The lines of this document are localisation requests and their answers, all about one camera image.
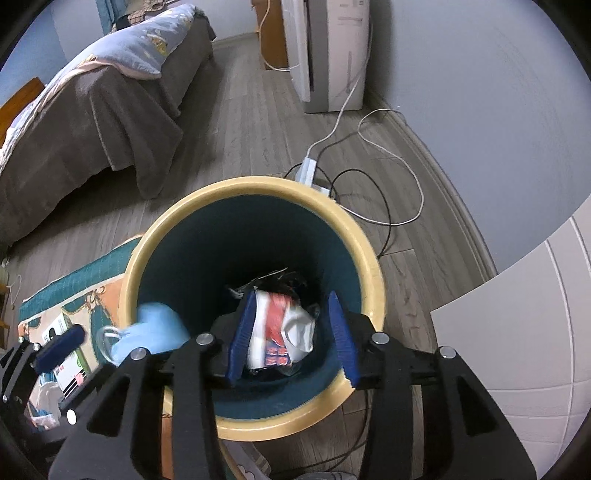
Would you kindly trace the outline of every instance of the metal screw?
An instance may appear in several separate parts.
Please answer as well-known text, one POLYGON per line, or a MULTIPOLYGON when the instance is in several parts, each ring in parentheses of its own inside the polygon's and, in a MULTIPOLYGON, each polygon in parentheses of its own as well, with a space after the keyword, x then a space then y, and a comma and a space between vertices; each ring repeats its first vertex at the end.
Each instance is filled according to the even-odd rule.
POLYGON ((197 335, 197 344, 201 346, 209 345, 213 342, 213 335, 209 332, 197 335))
POLYGON ((456 351, 450 346, 442 346, 439 349, 439 354, 443 358, 454 358, 456 356, 456 351))
POLYGON ((68 423, 70 425, 76 425, 76 412, 74 410, 68 410, 66 413, 66 418, 68 419, 68 423))
POLYGON ((132 350, 131 353, 129 354, 129 356, 131 357, 132 360, 141 360, 143 357, 146 356, 146 353, 148 353, 148 351, 145 348, 138 347, 138 348, 132 350))
POLYGON ((386 343, 388 343, 390 341, 390 337, 388 336, 387 333, 375 332, 371 336, 371 341, 373 343, 375 343, 376 345, 385 345, 386 343))

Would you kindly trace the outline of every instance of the wooden floor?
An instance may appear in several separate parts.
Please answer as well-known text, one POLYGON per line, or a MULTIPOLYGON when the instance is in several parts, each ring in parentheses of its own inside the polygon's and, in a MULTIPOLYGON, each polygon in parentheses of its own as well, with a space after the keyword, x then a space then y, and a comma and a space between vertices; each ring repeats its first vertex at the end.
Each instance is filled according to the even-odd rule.
MULTIPOLYGON (((188 193, 231 177, 287 171, 302 161, 307 147, 328 133, 336 119, 332 113, 303 113, 289 74, 262 70, 255 37, 216 45, 215 59, 201 66, 181 110, 178 122, 184 138, 159 198, 140 198, 132 168, 105 171, 65 198, 39 228, 14 245, 8 268, 12 279, 22 275, 22 288, 16 309, 7 311, 7 323, 14 325, 22 299, 145 232, 188 193)), ((367 112, 344 114, 335 136, 313 156, 330 176, 351 167, 367 171, 384 190, 394 218, 407 219, 418 208, 417 188, 401 164, 385 158, 355 133, 367 112)), ((429 351, 436 345, 429 312, 482 284, 484 277, 449 195, 434 181, 417 146, 404 132, 380 122, 379 114, 364 125, 363 132, 403 156, 425 191, 423 214, 395 230, 389 254, 380 263, 388 287, 388 332, 406 345, 429 351)), ((345 205, 387 220, 379 193, 363 176, 344 175, 337 188, 345 205)), ((362 227, 379 250, 387 228, 365 223, 362 227)), ((11 328, 9 336, 9 342, 14 342, 16 328, 11 328)), ((257 446, 276 471, 319 462, 352 445, 362 427, 363 408, 363 395, 356 393, 305 432, 257 446)), ((357 472, 362 452, 355 452, 338 470, 357 472)))

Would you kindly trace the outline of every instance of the wooden bed frame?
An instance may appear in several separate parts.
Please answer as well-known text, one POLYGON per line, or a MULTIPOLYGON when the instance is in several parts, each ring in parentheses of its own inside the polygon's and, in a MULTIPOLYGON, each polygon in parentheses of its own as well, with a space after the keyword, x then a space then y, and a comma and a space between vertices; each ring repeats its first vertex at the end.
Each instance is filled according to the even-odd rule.
POLYGON ((35 77, 29 80, 12 98, 0 107, 0 145, 4 143, 6 131, 12 121, 43 91, 45 85, 35 77))

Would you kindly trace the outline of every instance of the black gripper frame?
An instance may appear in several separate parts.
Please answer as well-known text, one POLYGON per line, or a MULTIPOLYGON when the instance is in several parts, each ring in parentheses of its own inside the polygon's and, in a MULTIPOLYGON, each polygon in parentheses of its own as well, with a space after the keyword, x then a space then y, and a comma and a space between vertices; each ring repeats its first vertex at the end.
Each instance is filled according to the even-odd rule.
POLYGON ((519 438, 454 349, 420 352, 389 336, 385 342, 385 334, 376 343, 367 317, 346 313, 346 318, 358 346, 360 378, 354 387, 375 389, 359 480, 411 478, 413 385, 420 386, 423 404, 420 479, 536 479, 519 438))
POLYGON ((172 352, 132 353, 118 368, 101 365, 60 406, 60 426, 39 432, 23 415, 38 352, 26 340, 17 344, 0 360, 4 473, 27 480, 161 480, 163 397, 171 387, 175 480, 225 480, 210 389, 228 383, 207 366, 221 346, 215 337, 205 346, 193 338, 172 352))

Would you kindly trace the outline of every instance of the yellow trash can rim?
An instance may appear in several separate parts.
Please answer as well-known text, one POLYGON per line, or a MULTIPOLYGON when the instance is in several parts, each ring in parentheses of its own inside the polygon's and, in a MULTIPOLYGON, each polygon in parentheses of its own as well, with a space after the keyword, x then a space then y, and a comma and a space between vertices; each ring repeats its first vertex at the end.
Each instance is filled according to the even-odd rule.
MULTIPOLYGON (((340 237, 349 251, 361 287, 361 313, 376 330, 384 327, 385 287, 375 253, 363 230, 337 203, 300 183, 274 177, 240 177, 211 184, 179 200, 149 228, 134 249, 125 270, 119 300, 119 324, 125 328, 135 322, 139 284, 150 256, 160 241, 184 218, 218 200, 241 195, 268 195, 295 203, 323 219, 340 237)), ((217 417, 221 439, 239 442, 270 440, 300 432, 335 411, 353 388, 341 370, 319 395, 284 414, 260 420, 217 417)), ((164 395, 164 411, 172 413, 172 392, 164 395)))

